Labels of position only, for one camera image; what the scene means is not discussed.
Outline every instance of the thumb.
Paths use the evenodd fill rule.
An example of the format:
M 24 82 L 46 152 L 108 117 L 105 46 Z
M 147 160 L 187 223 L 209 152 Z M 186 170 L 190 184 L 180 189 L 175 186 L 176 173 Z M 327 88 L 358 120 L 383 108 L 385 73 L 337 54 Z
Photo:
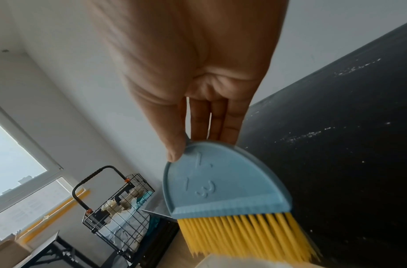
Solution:
M 152 103 L 140 96 L 134 97 L 164 143 L 167 149 L 167 160 L 169 162 L 177 161 L 186 147 L 184 123 L 178 105 Z

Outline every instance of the window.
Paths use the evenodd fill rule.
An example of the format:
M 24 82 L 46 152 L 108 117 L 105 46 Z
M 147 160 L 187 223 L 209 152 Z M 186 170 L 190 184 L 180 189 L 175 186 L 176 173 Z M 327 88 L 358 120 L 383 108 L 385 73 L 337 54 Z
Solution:
M 63 169 L 0 108 L 0 239 L 70 196 L 62 176 Z

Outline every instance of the window pane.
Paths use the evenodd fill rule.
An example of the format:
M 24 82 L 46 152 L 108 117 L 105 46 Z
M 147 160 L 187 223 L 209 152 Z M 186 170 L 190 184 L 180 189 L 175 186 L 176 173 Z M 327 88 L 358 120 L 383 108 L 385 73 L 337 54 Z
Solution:
M 0 239 L 33 224 L 70 196 L 61 177 L 0 213 Z
M 46 169 L 0 126 L 0 195 Z

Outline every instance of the yellow bristle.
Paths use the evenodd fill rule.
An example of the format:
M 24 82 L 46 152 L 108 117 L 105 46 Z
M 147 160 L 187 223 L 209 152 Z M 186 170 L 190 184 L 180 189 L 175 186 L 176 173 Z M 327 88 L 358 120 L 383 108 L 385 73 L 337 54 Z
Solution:
M 290 213 L 180 219 L 192 255 L 214 253 L 239 258 L 302 263 L 317 257 Z

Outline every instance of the sky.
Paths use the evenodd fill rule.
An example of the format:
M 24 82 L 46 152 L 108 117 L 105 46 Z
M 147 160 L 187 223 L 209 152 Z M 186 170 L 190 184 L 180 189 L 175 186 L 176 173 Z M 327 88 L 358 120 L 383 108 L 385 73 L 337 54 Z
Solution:
M 35 177 L 45 171 L 46 169 L 0 126 L 0 195 L 17 187 L 18 181 L 23 177 Z

